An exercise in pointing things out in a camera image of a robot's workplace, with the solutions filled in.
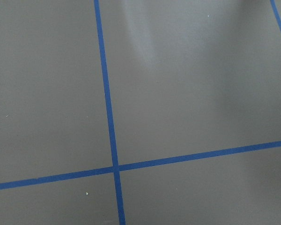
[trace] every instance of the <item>painted concrete floor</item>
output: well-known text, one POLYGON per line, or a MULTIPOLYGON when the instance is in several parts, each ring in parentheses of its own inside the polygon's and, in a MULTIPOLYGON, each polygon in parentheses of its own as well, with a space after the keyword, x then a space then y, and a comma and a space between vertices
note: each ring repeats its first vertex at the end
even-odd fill
POLYGON ((0 0, 0 225, 281 225, 281 0, 0 0))

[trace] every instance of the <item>grid square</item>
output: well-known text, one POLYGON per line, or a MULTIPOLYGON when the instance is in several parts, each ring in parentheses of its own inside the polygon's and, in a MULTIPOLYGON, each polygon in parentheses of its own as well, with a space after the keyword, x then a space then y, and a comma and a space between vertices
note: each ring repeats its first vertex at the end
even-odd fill
POLYGON ((269 1, 100 5, 120 164, 281 140, 269 1))
POLYGON ((93 4, 0 1, 0 183, 108 166, 93 4))
POLYGON ((0 225, 6 224, 118 225, 113 176, 0 190, 0 225))
POLYGON ((127 224, 281 224, 281 148, 124 171, 121 178, 127 224))

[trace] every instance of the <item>gray floor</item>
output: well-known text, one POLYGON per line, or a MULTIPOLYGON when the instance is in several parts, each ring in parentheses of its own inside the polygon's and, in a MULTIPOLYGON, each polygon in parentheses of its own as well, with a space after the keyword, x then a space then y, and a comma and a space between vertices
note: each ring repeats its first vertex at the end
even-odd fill
MULTIPOLYGON (((269 0, 100 9, 120 164, 281 140, 281 32, 269 0)), ((108 166, 93 1, 0 0, 0 183, 108 166)), ((121 180, 127 225, 281 225, 281 148, 121 180)), ((0 190, 7 224, 116 225, 113 175, 0 190)))

